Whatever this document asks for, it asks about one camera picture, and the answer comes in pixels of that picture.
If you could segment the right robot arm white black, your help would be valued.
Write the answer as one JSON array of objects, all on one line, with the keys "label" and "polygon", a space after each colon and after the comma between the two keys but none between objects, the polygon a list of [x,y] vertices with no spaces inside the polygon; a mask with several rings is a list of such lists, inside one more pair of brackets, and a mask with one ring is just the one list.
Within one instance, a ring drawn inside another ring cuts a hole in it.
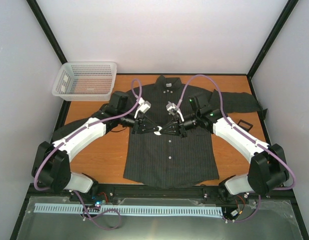
[{"label": "right robot arm white black", "polygon": [[200,127],[222,138],[242,154],[249,163],[248,173],[225,179],[221,183],[225,194],[254,192],[264,196],[289,179],[285,153],[280,145],[269,145],[258,140],[220,109],[212,109],[203,96],[191,96],[189,103],[193,113],[183,116],[180,108],[169,102],[166,109],[173,119],[159,132],[185,138],[187,131]]}]

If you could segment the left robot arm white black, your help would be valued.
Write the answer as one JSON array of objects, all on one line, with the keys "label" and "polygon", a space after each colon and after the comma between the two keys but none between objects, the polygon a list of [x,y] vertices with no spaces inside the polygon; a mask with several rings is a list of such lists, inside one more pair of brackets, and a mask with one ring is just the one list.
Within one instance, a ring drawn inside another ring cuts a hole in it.
[{"label": "left robot arm white black", "polygon": [[87,201],[94,201],[99,195],[98,182],[84,173],[71,171],[73,158],[96,139],[108,134],[118,125],[129,127],[132,134],[158,131],[158,126],[146,117],[151,104],[137,96],[135,104],[127,109],[129,95],[115,91],[109,100],[90,117],[71,122],[57,130],[59,139],[42,142],[37,149],[32,176],[34,188],[38,191],[63,190],[80,192]]}]

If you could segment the blue white brooch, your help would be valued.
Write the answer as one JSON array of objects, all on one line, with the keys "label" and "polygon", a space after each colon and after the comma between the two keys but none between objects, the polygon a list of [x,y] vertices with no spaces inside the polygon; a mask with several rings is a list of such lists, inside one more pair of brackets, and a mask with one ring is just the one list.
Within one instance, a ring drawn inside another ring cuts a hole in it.
[{"label": "blue white brooch", "polygon": [[161,134],[162,127],[161,127],[161,126],[158,126],[157,128],[158,128],[158,130],[157,130],[157,131],[154,131],[153,133],[154,133],[155,135],[157,135],[157,136],[161,136],[161,135],[162,135],[162,134]]}]

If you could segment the dark grey pinstriped shirt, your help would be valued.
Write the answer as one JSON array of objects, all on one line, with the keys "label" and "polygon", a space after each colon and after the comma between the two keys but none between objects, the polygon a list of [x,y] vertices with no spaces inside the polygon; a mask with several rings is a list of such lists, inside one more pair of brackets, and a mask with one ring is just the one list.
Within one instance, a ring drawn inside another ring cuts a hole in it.
[{"label": "dark grey pinstriped shirt", "polygon": [[[142,95],[151,103],[149,118],[162,126],[170,121],[168,102],[180,96],[187,99],[205,93],[214,108],[223,101],[223,109],[234,121],[245,120],[254,125],[251,133],[263,139],[258,114],[261,105],[251,94],[244,76],[215,76],[222,90],[218,94],[212,83],[198,77],[141,75]],[[191,187],[197,184],[217,185],[233,175],[246,174],[246,159],[226,141],[196,128],[187,137],[131,134],[117,127],[82,150],[71,162],[71,170],[84,173],[100,183],[145,184],[158,188]]]}]

